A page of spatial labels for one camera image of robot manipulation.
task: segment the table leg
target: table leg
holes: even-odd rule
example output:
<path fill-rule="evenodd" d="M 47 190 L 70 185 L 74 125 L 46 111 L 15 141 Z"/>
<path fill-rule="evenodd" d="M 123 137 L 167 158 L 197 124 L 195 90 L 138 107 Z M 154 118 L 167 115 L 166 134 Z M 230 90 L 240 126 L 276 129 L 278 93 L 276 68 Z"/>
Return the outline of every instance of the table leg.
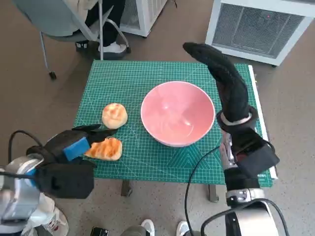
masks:
<path fill-rule="evenodd" d="M 123 180 L 121 196 L 129 197 L 131 193 L 132 193 L 132 188 L 130 186 L 130 180 L 129 179 Z"/>
<path fill-rule="evenodd" d="M 209 190 L 209 201 L 212 203 L 217 203 L 219 201 L 219 197 L 217 195 L 216 185 L 208 184 L 208 190 Z"/>

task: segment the air conditioner unit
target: air conditioner unit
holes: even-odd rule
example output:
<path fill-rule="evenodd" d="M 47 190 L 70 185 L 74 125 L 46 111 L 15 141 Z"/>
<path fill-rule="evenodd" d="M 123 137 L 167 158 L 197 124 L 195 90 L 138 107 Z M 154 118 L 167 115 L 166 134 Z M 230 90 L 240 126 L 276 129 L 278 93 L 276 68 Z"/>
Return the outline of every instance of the air conditioner unit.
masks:
<path fill-rule="evenodd" d="M 120 29 L 147 37 L 167 0 L 126 0 Z"/>
<path fill-rule="evenodd" d="M 214 0 L 206 44 L 224 54 L 280 65 L 315 16 L 315 4 Z"/>

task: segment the chair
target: chair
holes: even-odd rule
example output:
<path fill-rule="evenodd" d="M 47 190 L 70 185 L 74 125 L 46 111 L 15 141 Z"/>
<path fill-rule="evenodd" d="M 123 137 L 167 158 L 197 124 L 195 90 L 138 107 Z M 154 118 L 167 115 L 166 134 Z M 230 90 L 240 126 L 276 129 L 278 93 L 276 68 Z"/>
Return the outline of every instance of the chair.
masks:
<path fill-rule="evenodd" d="M 103 60 L 103 25 L 111 23 L 123 38 L 130 52 L 129 43 L 115 22 L 108 19 L 111 7 L 107 12 L 102 12 L 102 0 L 99 4 L 99 20 L 88 27 L 76 11 L 70 7 L 66 0 L 13 0 L 17 8 L 40 31 L 40 41 L 44 54 L 44 62 L 49 76 L 56 79 L 54 71 L 49 69 L 43 34 L 57 41 L 99 41 L 100 59 Z"/>

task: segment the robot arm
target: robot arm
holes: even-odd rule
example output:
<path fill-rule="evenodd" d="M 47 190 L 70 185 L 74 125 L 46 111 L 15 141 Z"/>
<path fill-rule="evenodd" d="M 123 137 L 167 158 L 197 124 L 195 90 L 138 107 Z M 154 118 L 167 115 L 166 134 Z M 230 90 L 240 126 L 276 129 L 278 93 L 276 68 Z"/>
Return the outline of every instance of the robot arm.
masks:
<path fill-rule="evenodd" d="M 0 234 L 24 228 L 37 208 L 40 192 L 57 198 L 88 197 L 94 188 L 95 165 L 80 156 L 93 142 L 117 132 L 99 127 L 97 124 L 66 130 L 44 146 L 29 148 L 26 156 L 5 167 L 0 190 Z"/>
<path fill-rule="evenodd" d="M 227 188 L 226 203 L 232 209 L 239 208 L 225 214 L 226 235 L 278 236 L 269 207 L 260 200 L 264 199 L 264 192 L 257 175 L 275 166 L 279 158 L 273 146 L 254 131 L 257 110 L 248 104 L 248 91 L 241 75 L 225 55 L 209 45 L 185 43 L 183 48 L 208 66 L 221 100 L 217 121 L 222 132 L 220 157 Z M 203 223 L 202 236 L 205 226 L 221 215 Z"/>

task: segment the vent grille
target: vent grille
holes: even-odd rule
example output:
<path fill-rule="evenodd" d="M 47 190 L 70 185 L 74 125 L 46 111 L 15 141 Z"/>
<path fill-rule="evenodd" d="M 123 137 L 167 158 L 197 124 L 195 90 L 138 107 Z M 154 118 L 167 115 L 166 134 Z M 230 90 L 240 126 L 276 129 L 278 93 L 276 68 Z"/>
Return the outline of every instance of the vent grille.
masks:
<path fill-rule="evenodd" d="M 223 3 L 213 45 L 276 58 L 303 16 Z"/>
<path fill-rule="evenodd" d="M 167 0 L 147 0 L 149 7 L 149 20 L 150 23 L 153 23 L 155 18 L 159 15 L 162 10 L 162 6 L 166 3 Z"/>
<path fill-rule="evenodd" d="M 127 0 L 121 18 L 121 24 L 133 29 L 140 29 L 136 0 Z"/>

